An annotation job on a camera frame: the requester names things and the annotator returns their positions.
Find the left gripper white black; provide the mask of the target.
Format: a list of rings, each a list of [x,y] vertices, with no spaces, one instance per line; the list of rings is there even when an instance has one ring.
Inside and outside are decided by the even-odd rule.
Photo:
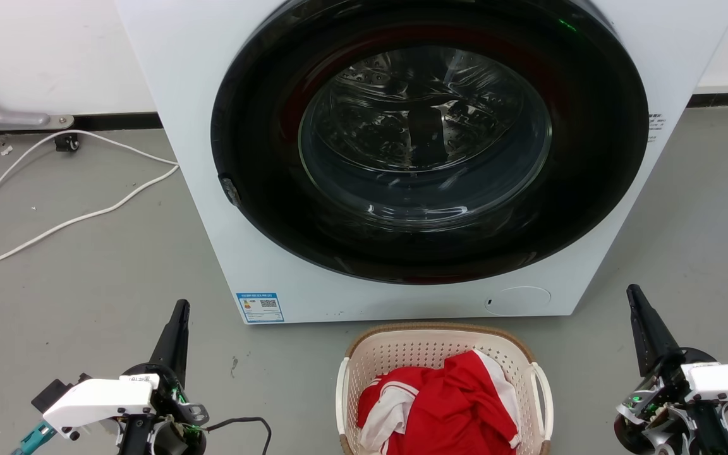
[[[116,379],[55,380],[42,391],[42,442],[76,441],[89,425],[113,423],[117,443],[205,443],[210,415],[184,388],[189,345],[190,302],[177,300],[150,363]]]

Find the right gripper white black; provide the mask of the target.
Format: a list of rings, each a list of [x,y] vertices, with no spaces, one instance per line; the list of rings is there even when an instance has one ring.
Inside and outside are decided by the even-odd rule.
[[[635,283],[626,289],[636,362],[638,412],[689,411],[698,405],[728,405],[728,363],[698,349],[680,348],[656,309]]]

